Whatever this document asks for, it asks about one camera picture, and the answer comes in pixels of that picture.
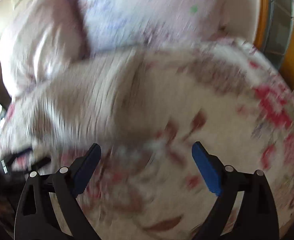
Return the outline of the pink lavender right pillow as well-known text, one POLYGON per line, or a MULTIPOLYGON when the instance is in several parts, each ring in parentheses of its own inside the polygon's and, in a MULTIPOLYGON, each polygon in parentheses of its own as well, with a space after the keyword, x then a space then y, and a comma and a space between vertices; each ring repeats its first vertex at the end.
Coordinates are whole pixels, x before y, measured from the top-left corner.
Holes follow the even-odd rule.
POLYGON ((78 0, 91 53, 209 40, 226 24, 226 0, 78 0))

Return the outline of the beige cable-knit sweater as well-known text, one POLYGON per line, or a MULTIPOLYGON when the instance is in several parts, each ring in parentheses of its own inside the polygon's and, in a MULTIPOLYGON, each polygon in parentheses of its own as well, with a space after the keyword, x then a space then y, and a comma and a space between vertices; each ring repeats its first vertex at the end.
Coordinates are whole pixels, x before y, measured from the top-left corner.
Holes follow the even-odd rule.
POLYGON ((147 76, 168 50, 122 49, 80 61, 13 103, 0 132, 0 158, 28 147, 137 144, 164 126, 147 76))

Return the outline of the pink floral left pillow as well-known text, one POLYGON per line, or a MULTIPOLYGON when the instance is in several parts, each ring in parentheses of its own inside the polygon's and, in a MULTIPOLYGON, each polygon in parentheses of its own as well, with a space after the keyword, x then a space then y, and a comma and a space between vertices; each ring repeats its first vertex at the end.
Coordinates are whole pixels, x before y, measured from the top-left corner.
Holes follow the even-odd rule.
POLYGON ((27 0, 0 38, 3 84, 15 100, 86 54, 77 0, 27 0))

